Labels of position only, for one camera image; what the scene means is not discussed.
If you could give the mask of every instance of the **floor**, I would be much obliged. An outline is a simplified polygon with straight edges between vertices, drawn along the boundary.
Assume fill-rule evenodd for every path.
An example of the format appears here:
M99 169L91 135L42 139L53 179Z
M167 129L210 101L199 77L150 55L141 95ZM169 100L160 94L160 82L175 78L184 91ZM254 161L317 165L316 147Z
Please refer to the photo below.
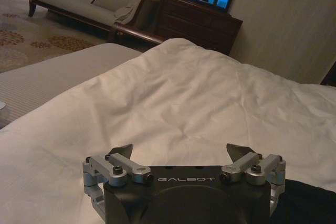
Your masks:
M107 32L37 6L28 0L0 0L0 73L106 43ZM123 45L144 52L151 45L128 38Z

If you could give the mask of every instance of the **black screw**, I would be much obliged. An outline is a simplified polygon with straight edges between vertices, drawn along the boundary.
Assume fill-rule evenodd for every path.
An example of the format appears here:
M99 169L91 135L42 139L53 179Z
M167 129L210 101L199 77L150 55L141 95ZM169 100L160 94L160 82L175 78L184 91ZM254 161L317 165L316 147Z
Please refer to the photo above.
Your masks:
M228 184L230 182L230 176L226 173L221 173L219 175L219 180L223 183L223 184Z
M254 173L261 173L261 166L260 165L253 165L251 166L251 171Z
M123 169L120 165L113 167L113 174L120 175L122 174L122 172L123 172Z
M154 175L151 173L143 175L143 181L145 184L150 184L154 181Z

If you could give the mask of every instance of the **wooden dresser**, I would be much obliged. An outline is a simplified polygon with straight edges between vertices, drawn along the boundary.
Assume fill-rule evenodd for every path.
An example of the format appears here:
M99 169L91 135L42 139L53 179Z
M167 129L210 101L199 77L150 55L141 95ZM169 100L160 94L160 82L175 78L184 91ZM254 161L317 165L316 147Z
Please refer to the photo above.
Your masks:
M228 55L242 23L185 0L161 0L154 33L163 38L186 38Z

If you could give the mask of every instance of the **white duvet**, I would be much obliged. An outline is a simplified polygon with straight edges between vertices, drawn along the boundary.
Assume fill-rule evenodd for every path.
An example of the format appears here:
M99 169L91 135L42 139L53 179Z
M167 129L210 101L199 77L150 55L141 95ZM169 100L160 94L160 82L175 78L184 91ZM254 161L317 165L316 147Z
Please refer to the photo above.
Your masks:
M336 191L336 89L168 40L0 131L0 223L102 223L81 162L128 143L144 165L224 165L226 143L250 146Z

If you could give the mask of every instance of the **wooden leg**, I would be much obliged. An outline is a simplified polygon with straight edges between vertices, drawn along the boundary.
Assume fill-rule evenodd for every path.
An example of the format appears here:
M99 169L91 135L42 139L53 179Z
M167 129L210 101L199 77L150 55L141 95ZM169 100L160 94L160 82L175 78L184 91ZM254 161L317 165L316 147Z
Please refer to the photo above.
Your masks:
M111 29L108 34L107 42L108 43L116 43L118 41L117 30Z
M34 12L36 10L36 5L33 4L31 1L29 1L29 17L32 17L34 15Z

